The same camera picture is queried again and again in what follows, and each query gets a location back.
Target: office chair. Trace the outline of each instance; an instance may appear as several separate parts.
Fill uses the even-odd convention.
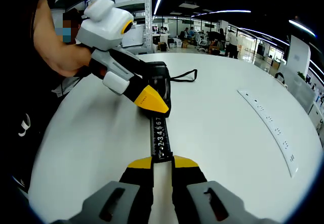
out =
[[[198,51],[205,51],[207,52],[207,43],[206,39],[202,39],[199,33],[196,33],[196,42],[197,42],[197,49]]]

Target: white table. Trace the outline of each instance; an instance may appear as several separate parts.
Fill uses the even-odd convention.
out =
[[[239,196],[253,215],[288,218],[307,193],[322,157],[315,128],[295,98],[244,61],[202,54],[139,57],[164,61],[171,76],[198,69],[196,82],[172,82],[167,124],[174,154],[196,161],[207,180]],[[239,88],[253,92],[280,122],[298,159],[294,178],[270,131],[236,91]],[[90,75],[64,99],[48,126],[33,169],[30,204],[45,221],[70,218],[85,198],[109,181],[118,181],[130,162],[149,155],[149,120],[131,101]],[[164,178],[154,176],[155,187],[164,188],[154,187],[154,205],[165,208],[161,213],[153,205],[151,223],[172,223],[171,172],[162,172]]]
[[[160,42],[166,43],[167,49],[169,50],[170,49],[169,45],[168,45],[168,36],[169,35],[170,35],[169,33],[156,33],[156,34],[153,34],[152,36],[153,37],[159,36],[160,37]]]

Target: hand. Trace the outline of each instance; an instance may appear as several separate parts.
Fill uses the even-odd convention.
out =
[[[47,0],[38,1],[33,28],[35,49],[54,71],[69,77],[89,66],[91,52],[87,48],[66,45],[56,35]]]

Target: yellow jaw tip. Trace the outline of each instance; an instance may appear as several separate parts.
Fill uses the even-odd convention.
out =
[[[143,109],[166,113],[169,108],[158,92],[150,85],[146,86],[134,103]]]

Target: black strap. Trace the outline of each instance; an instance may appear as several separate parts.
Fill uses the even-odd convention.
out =
[[[192,72],[194,72],[194,79],[193,79],[193,80],[186,80],[186,79],[181,79],[181,80],[179,80],[179,79],[176,79],[176,78],[180,78],[180,77],[186,76],[186,75],[188,75],[188,74],[190,74],[190,73],[192,73]],[[197,73],[198,73],[198,70],[197,70],[197,69],[193,69],[192,71],[188,71],[188,72],[186,72],[186,73],[183,73],[183,74],[180,75],[180,76],[171,77],[171,78],[170,78],[170,81],[178,81],[178,82],[186,81],[186,82],[193,82],[193,81],[195,81],[196,78],[197,78]]]

